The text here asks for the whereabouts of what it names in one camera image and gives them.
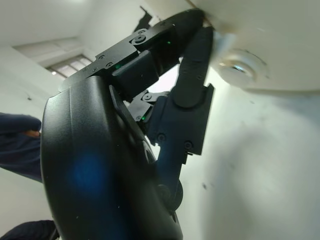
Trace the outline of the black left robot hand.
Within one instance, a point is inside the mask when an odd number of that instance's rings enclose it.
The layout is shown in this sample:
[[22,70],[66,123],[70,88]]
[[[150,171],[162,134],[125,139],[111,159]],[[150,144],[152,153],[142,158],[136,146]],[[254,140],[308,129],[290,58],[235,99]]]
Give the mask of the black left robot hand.
[[139,29],[49,98],[43,184],[64,240],[181,240],[179,180],[200,155],[214,29],[193,8]]

